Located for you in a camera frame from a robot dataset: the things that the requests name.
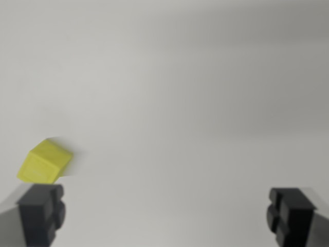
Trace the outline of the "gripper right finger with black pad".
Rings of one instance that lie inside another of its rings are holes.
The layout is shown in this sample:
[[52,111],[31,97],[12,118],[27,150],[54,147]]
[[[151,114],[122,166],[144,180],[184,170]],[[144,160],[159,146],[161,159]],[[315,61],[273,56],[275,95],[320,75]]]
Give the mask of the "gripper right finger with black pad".
[[278,246],[328,246],[328,202],[312,188],[272,188],[266,220]]

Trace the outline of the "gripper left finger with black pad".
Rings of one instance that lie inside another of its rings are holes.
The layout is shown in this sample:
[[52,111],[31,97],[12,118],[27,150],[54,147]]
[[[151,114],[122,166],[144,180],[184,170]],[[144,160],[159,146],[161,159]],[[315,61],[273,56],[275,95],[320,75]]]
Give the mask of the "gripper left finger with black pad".
[[51,246],[65,220],[60,184],[23,183],[1,201],[1,246]]

